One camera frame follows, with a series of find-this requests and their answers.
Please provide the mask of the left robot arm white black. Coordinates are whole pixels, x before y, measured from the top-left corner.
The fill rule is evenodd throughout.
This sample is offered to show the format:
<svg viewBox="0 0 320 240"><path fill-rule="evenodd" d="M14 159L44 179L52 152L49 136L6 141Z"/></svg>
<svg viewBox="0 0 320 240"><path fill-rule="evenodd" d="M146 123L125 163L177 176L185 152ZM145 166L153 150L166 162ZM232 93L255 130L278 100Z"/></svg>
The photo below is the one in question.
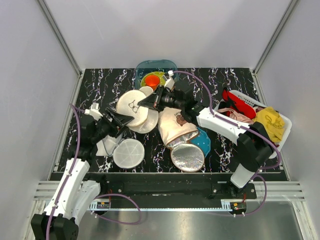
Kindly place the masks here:
<svg viewBox="0 0 320 240"><path fill-rule="evenodd" d="M30 225L37 240L77 239L80 222L92 201L108 193L104 177L85 177L98 151L97 144L105 137L120 136L134 120L132 116L108 108L98 120L91 115L79 116L74 107L72 111L77 126L75 145L49 204L31 219Z"/></svg>

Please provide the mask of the blue dotted plate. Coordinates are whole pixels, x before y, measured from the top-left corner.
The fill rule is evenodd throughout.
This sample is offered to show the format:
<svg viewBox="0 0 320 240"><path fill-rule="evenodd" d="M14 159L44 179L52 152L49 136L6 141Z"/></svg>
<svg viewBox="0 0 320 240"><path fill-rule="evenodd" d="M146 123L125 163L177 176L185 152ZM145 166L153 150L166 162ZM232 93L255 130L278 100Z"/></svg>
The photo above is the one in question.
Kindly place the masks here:
<svg viewBox="0 0 320 240"><path fill-rule="evenodd" d="M199 147L202 150L204 157L206 158L211 151L211 140L208 137L207 133L201 128L198 127L197 131L198 135L190 139L189 142Z"/></svg>

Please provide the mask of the cream capybara insulated lunch bag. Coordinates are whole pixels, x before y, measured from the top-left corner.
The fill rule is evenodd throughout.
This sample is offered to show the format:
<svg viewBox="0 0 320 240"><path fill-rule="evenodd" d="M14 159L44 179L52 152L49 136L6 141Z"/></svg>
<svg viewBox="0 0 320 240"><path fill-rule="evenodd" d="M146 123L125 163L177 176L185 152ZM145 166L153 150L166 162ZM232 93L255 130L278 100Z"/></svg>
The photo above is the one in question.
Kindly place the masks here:
<svg viewBox="0 0 320 240"><path fill-rule="evenodd" d="M179 109L166 107L159 113L158 129L161 139L170 150L173 164L183 172L197 172L205 164L203 151L189 142L198 135L197 128L184 120Z"/></svg>

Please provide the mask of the cream yellow-handled mug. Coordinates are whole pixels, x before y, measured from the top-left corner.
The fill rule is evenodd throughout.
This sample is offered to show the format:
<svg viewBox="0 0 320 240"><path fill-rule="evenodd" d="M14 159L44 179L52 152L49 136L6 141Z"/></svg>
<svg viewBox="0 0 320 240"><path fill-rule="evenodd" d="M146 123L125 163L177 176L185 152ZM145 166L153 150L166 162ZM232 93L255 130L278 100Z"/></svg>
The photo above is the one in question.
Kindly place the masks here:
<svg viewBox="0 0 320 240"><path fill-rule="evenodd" d="M143 86L139 89L139 91L144 93L146 97L150 96L154 92L150 86Z"/></svg>

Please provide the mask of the pink bra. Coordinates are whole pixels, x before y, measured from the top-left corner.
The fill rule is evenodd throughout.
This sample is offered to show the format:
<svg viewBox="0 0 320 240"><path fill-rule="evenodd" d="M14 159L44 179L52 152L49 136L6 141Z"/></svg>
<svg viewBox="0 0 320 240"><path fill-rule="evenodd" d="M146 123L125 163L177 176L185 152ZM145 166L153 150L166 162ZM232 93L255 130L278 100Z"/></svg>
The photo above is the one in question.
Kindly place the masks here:
<svg viewBox="0 0 320 240"><path fill-rule="evenodd" d="M238 113L236 110L225 107L217 110L218 113L227 116L233 120L242 122L242 123L247 123L247 124L253 124L254 121L247 116L243 115L242 113Z"/></svg>

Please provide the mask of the red garment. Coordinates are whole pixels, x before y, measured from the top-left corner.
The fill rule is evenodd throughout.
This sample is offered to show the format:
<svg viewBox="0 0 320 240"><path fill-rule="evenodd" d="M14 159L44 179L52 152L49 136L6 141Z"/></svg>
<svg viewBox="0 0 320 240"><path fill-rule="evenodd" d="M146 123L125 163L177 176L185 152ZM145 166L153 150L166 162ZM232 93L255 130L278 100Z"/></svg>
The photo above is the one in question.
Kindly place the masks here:
<svg viewBox="0 0 320 240"><path fill-rule="evenodd" d="M258 105L248 105L239 97L228 91L226 87L224 87L222 91L222 102L219 104L218 109L222 110L225 108L232 109L238 114L242 114L251 120L256 117L257 112L264 109L263 107Z"/></svg>

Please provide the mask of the orange cup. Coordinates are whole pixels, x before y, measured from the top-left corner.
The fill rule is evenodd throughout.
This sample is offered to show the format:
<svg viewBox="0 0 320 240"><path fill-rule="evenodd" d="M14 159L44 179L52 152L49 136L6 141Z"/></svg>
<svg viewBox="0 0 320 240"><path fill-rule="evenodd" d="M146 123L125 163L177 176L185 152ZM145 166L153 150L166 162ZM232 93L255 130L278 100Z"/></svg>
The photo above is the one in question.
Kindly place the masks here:
<svg viewBox="0 0 320 240"><path fill-rule="evenodd" d="M155 91L157 87L160 85L160 78L152 74L146 76L144 82L147 87L150 87Z"/></svg>

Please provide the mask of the white open mesh laundry bag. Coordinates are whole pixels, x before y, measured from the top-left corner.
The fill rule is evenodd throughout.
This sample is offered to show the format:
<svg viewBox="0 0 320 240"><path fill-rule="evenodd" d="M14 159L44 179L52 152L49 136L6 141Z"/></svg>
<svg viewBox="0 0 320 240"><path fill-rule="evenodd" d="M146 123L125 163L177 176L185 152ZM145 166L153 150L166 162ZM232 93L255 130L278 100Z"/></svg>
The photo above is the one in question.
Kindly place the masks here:
<svg viewBox="0 0 320 240"><path fill-rule="evenodd" d="M143 144L133 138L106 136L97 144L97 157L113 157L116 166L121 169L132 169L138 166L145 157Z"/></svg>

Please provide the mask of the yellow garment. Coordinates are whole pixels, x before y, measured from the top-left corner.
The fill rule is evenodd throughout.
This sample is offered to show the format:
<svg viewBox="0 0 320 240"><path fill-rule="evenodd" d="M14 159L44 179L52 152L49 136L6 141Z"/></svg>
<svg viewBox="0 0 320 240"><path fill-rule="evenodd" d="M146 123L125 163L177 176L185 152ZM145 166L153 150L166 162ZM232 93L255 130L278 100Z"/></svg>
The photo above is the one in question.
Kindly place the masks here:
<svg viewBox="0 0 320 240"><path fill-rule="evenodd" d="M273 107L268 106L257 112L253 121L259 122L264 126L268 137L273 143L279 143L283 139L285 121Z"/></svg>

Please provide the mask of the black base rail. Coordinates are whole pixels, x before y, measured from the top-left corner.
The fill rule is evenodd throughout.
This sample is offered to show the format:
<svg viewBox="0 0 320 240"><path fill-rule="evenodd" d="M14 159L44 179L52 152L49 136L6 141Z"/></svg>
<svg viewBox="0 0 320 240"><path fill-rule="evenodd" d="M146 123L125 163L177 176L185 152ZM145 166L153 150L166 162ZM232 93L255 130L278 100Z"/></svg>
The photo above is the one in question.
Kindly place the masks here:
<svg viewBox="0 0 320 240"><path fill-rule="evenodd" d="M123 194L141 209L216 208L221 200L256 200L253 183L238 189L229 173L97 173L85 180L102 181L102 193Z"/></svg>

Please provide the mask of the green dotted plate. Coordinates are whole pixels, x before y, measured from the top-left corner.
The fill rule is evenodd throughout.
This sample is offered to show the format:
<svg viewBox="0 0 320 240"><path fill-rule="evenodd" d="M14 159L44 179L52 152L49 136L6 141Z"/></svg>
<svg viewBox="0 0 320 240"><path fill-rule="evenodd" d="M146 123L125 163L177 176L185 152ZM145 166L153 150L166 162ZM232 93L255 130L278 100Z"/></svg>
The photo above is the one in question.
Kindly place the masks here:
<svg viewBox="0 0 320 240"><path fill-rule="evenodd" d="M149 75L155 75L155 76L158 76L159 78L160 78L160 86L164 86L165 85L165 80L163 79L163 75L164 75L165 73L164 72L161 72L161 71L153 71L153 72L150 72L150 73L148 73L148 74L146 74L143 78L142 78L142 80L141 80L141 83L140 83L140 86L141 87L144 87L144 86L146 86L146 84L145 84L145 78L146 78L146 76L149 76Z"/></svg>

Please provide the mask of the beige mesh bra laundry bag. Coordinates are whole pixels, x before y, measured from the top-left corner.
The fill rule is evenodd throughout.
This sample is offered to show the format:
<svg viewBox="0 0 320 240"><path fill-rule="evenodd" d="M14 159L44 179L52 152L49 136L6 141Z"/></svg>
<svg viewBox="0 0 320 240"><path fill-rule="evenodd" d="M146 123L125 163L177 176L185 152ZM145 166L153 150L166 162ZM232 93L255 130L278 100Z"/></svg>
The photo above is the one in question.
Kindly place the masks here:
<svg viewBox="0 0 320 240"><path fill-rule="evenodd" d="M151 132L158 123L159 113L147 107L139 106L138 102L147 96L140 90L125 92L117 101L116 113L133 117L127 127L139 134Z"/></svg>

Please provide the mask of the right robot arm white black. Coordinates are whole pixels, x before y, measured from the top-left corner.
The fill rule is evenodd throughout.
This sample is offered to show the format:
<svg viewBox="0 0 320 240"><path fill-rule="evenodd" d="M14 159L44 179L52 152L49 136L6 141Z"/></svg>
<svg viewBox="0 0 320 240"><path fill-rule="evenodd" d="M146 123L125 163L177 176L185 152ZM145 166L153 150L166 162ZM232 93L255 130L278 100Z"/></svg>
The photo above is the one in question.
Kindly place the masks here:
<svg viewBox="0 0 320 240"><path fill-rule="evenodd" d="M198 102L192 90L180 81L173 85L173 89L158 86L138 105L158 112L165 108L179 109L188 123L209 129L235 143L239 164L230 178L231 183L227 185L228 195L235 199L244 194L245 185L277 150L261 123L244 123L218 113L211 105Z"/></svg>

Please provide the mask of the teal transparent plastic bin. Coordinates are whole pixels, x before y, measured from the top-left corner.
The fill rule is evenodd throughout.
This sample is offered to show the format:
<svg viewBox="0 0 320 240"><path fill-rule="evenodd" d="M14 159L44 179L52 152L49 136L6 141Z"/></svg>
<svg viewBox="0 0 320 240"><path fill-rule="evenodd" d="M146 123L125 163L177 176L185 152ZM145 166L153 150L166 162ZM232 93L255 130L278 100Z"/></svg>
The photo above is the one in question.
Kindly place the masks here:
<svg viewBox="0 0 320 240"><path fill-rule="evenodd" d="M138 90L142 87L141 80L146 74L151 72L167 73L170 70L177 71L178 67L173 61L167 60L167 59L146 60L139 63L135 68L135 82L134 82L135 89Z"/></svg>

